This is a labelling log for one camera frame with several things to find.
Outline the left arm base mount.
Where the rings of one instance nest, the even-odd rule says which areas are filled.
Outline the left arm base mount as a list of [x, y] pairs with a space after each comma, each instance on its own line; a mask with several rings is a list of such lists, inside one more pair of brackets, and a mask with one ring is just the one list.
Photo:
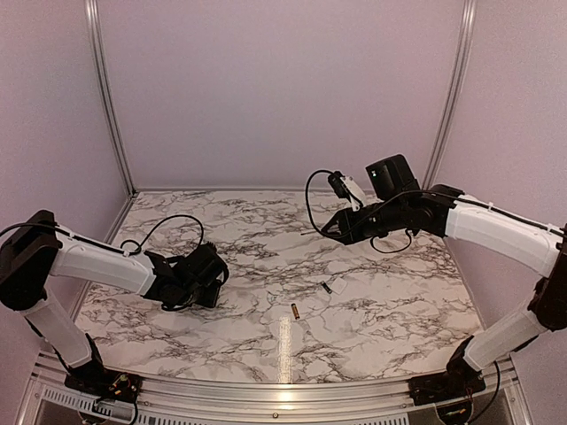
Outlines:
[[117, 400], [125, 403], [137, 401], [142, 388], [140, 375], [107, 369], [101, 376], [79, 378], [67, 375], [65, 386], [72, 390], [96, 396], [102, 400]]

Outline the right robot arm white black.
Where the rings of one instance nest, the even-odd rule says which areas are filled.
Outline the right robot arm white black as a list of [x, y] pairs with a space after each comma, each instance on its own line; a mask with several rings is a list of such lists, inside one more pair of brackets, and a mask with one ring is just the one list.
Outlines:
[[566, 327], [566, 232], [482, 203], [444, 185], [411, 189], [355, 211], [336, 212], [320, 233], [344, 245], [396, 230], [473, 243], [539, 276], [532, 296], [486, 330], [467, 338], [447, 362], [439, 389], [456, 397], [500, 356]]

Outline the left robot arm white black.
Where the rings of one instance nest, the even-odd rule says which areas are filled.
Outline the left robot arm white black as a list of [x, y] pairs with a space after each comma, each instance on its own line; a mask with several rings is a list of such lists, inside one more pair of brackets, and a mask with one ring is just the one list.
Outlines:
[[97, 283], [159, 303], [166, 312], [215, 307], [229, 268], [199, 239], [190, 253], [163, 256], [133, 242], [129, 249], [73, 232], [40, 210], [2, 229], [1, 303], [20, 313], [58, 356], [65, 385], [102, 398], [132, 399], [140, 376], [107, 367], [92, 336], [80, 330], [52, 291], [50, 279]]

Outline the white battery compartment cover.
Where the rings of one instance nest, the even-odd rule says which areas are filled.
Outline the white battery compartment cover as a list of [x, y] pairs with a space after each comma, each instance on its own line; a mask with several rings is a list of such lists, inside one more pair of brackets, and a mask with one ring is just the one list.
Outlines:
[[333, 293], [340, 295], [345, 291], [346, 286], [347, 286], [346, 280], [344, 280], [342, 278], [337, 278], [333, 281], [330, 288], [331, 288]]

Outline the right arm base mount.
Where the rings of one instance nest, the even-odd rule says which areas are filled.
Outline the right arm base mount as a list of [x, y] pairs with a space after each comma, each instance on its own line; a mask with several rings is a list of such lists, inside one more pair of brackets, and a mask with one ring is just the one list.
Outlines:
[[448, 373], [416, 376], [408, 381], [410, 397], [416, 406], [436, 404], [457, 398], [468, 398], [485, 390], [482, 377], [463, 381]]

